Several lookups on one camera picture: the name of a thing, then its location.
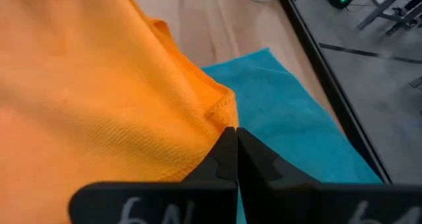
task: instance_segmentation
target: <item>metal stand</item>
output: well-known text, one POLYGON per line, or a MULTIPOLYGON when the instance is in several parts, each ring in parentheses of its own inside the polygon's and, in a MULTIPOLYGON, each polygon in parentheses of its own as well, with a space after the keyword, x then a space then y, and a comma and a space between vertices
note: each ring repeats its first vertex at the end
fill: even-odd
POLYGON ((390 7, 396 0, 385 0, 383 1, 381 4, 378 3, 377 0, 371 0, 371 2, 377 6, 377 8, 371 13, 369 14, 369 16, 367 16, 364 20, 362 20, 361 23, 359 23, 359 25, 357 26, 358 30, 363 30, 368 24, 370 24, 372 21, 374 21, 377 17, 381 17, 384 19, 388 19, 388 20, 393 20, 395 22, 399 22, 399 23, 406 23, 406 18, 402 18, 400 16, 397 15, 389 15, 389 14, 384 14, 384 11, 390 7))
POLYGON ((412 9, 410 13, 405 15, 400 22, 395 23, 393 27, 391 27, 387 32, 386 35, 391 36, 394 34, 397 30, 399 30, 401 27, 404 27, 406 23, 413 20, 415 17, 419 16, 422 13, 422 4, 419 4, 417 7, 412 9))

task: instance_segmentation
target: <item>gray floor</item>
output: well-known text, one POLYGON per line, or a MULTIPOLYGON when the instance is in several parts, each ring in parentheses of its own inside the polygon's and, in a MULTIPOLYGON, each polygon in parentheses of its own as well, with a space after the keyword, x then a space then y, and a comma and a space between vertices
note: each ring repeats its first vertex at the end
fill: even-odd
MULTIPOLYGON (((355 27, 375 7, 354 0, 348 9, 327 0, 297 0, 315 40, 384 56, 422 60, 422 28, 384 35, 392 22, 378 18, 366 29, 355 27)), ((403 6, 398 0, 394 6, 403 6)), ((323 49, 331 69, 353 104, 393 182, 422 184, 422 88, 409 82, 422 76, 422 65, 323 49)))

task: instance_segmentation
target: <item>orange towel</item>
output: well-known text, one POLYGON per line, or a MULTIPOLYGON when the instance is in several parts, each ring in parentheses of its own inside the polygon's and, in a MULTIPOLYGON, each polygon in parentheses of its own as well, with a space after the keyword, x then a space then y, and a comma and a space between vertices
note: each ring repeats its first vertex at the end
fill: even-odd
POLYGON ((96 181, 180 181, 234 94, 132 0, 0 0, 0 223, 68 223, 96 181))

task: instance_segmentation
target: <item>teal towel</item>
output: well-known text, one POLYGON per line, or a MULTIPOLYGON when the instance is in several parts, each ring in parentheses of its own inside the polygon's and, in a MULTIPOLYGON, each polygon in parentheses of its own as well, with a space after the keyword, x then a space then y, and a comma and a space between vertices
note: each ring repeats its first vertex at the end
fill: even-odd
POLYGON ((381 183, 269 49, 203 70, 235 92, 240 126, 300 170, 322 182, 381 183))

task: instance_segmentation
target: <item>cable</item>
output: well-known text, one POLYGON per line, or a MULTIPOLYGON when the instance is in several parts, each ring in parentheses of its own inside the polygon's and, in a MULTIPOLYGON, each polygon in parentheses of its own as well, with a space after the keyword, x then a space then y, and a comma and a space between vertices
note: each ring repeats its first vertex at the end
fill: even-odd
POLYGON ((358 12, 358 11, 360 11, 362 8, 364 8, 364 7, 373 7, 374 6, 374 4, 368 4, 368 3, 372 3, 371 2, 371 0, 369 0, 369 1, 367 1, 366 3, 364 3, 364 4, 349 4, 348 6, 359 6, 359 8, 357 9, 357 10, 355 10, 355 11, 351 11, 350 9, 348 9, 348 7, 346 6, 346 10, 349 12, 349 13, 356 13, 356 12, 358 12))

